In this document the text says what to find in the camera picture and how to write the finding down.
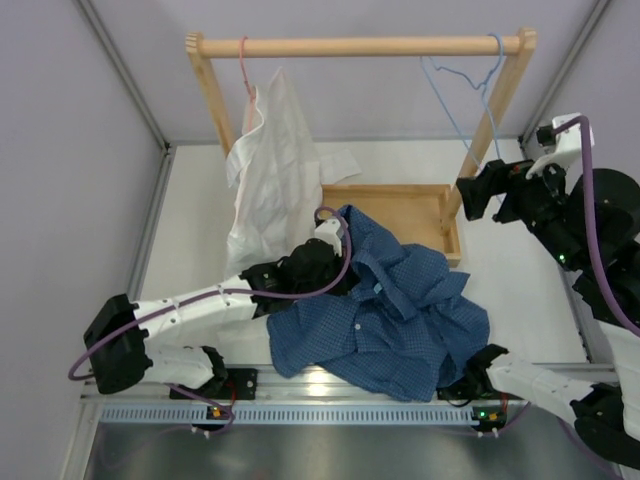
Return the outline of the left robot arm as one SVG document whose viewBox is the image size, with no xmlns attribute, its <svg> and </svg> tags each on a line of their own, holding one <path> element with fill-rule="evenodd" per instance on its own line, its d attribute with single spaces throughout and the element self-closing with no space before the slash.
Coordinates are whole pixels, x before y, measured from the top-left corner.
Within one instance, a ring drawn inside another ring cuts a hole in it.
<svg viewBox="0 0 640 480">
<path fill-rule="evenodd" d="M 224 363 L 223 327 L 278 313 L 321 289 L 345 295 L 356 282 L 344 255 L 310 239 L 288 256 L 200 291 L 156 301 L 116 295 L 84 333 L 97 390 L 114 395 L 158 383 L 179 388 L 173 399 L 227 399 L 235 381 Z"/>
</svg>

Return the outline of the blue checkered shirt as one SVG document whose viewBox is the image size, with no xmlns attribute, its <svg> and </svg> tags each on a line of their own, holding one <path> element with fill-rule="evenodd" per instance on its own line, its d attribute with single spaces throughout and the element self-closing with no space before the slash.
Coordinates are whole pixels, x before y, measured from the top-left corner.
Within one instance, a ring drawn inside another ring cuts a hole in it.
<svg viewBox="0 0 640 480">
<path fill-rule="evenodd" d="M 359 281 L 345 296 L 302 299 L 270 315 L 272 364 L 286 378 L 316 364 L 369 392 L 428 402 L 487 345 L 488 314 L 464 296 L 469 276 L 443 254 L 400 244 L 352 205 L 340 214 Z"/>
</svg>

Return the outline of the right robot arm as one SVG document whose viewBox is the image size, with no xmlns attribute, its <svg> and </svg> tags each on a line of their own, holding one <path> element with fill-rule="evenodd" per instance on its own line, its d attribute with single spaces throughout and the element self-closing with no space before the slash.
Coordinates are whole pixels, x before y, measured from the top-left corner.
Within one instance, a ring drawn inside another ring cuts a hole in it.
<svg viewBox="0 0 640 480">
<path fill-rule="evenodd" d="M 639 338 L 614 316 L 592 266 L 584 208 L 585 181 L 568 190 L 565 170 L 556 163 L 539 174 L 530 160 L 494 160 L 476 177 L 460 178 L 468 220 L 484 215 L 491 197 L 503 196 L 493 219 L 522 221 L 553 259 L 577 272 L 572 288 L 589 306 L 614 355 L 616 386 L 575 380 L 522 360 L 489 344 L 468 361 L 453 390 L 471 399 L 492 393 L 527 400 L 570 425 L 600 458 L 639 466 Z M 606 280 L 622 312 L 639 322 L 639 186 L 626 174 L 597 168 L 592 174 L 595 231 Z"/>
</svg>

